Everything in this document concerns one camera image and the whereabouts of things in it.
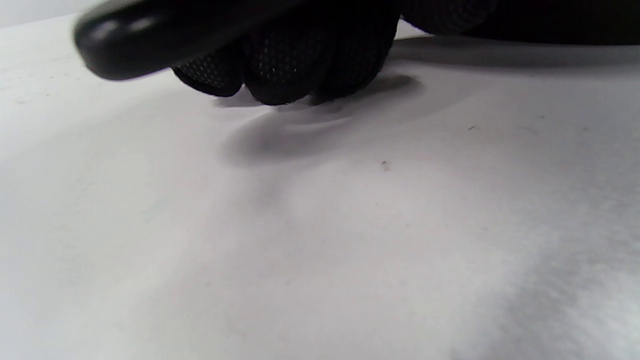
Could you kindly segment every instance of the black handle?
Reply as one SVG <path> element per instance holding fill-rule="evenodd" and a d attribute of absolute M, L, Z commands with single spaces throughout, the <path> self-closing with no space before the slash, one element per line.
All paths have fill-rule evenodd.
<path fill-rule="evenodd" d="M 214 51 L 307 0 L 109 0 L 74 30 L 86 66 L 137 78 Z"/>

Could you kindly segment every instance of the gloved hand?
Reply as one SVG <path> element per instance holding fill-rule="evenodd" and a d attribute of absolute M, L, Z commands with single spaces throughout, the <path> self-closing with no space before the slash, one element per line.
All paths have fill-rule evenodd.
<path fill-rule="evenodd" d="M 426 33 L 455 35 L 480 24 L 497 1 L 316 0 L 173 71 L 218 97 L 233 96 L 244 84 L 268 105 L 308 94 L 345 97 L 381 70 L 401 15 Z"/>

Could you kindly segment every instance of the black glove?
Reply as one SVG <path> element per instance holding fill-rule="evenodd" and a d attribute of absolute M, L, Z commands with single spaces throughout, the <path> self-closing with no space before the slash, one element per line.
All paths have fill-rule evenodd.
<path fill-rule="evenodd" d="M 433 35 L 640 44 L 638 0 L 108 0 L 78 20 L 74 38 L 105 79 L 171 67 L 207 94 L 245 84 L 276 105 L 367 86 L 401 15 Z"/>
<path fill-rule="evenodd" d="M 185 84 L 218 97 L 243 84 L 268 105 L 308 94 L 351 95 L 382 68 L 404 19 L 434 35 L 480 24 L 497 0 L 316 0 L 224 48 L 173 68 Z"/>

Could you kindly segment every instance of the white tabletop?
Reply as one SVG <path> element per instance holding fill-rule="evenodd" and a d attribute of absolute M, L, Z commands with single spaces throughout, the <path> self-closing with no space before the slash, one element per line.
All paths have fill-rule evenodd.
<path fill-rule="evenodd" d="M 1 359 L 640 358 L 637 47 L 402 40 L 273 109 L 72 20 L 0 31 Z"/>

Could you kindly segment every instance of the white surface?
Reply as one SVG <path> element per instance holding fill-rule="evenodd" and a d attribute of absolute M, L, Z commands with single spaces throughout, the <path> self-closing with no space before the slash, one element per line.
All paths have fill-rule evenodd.
<path fill-rule="evenodd" d="M 3 360 L 640 357 L 637 48 L 404 41 L 272 110 L 69 26 L 0 32 Z"/>
<path fill-rule="evenodd" d="M 0 0 L 0 28 L 80 12 L 99 0 Z"/>

